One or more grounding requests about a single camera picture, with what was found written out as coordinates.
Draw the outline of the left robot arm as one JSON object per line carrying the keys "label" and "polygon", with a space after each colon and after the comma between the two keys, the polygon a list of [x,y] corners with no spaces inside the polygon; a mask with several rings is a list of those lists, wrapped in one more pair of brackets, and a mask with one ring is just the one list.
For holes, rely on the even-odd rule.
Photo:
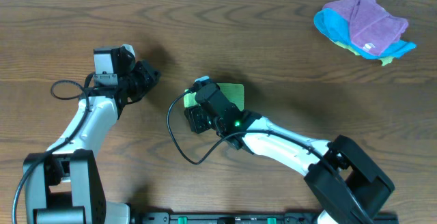
{"label": "left robot arm", "polygon": [[126,105],[142,99],[160,72],[146,61],[114,73],[92,72],[78,84],[79,107],[47,151],[23,162],[17,192],[25,194],[28,223],[130,223],[128,204],[106,200],[96,155]]}

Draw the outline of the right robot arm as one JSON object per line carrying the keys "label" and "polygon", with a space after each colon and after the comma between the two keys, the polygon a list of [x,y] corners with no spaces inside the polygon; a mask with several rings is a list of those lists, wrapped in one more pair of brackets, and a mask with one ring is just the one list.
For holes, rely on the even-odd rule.
{"label": "right robot arm", "polygon": [[316,223],[396,223],[379,211],[393,181],[351,138],[312,139],[241,109],[224,85],[196,81],[185,90],[184,114],[193,132],[214,130],[235,150],[271,158],[298,172],[323,211]]}

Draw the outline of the green microfiber cloth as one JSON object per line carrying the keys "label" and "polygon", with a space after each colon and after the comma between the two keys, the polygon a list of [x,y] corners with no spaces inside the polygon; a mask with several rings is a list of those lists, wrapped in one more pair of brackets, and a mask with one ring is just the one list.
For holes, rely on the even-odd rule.
{"label": "green microfiber cloth", "polygon": [[[234,103],[241,111],[244,110],[244,85],[234,83],[219,83],[218,86],[225,97]],[[190,93],[184,96],[184,107],[189,108],[198,105],[195,100],[196,93]]]}

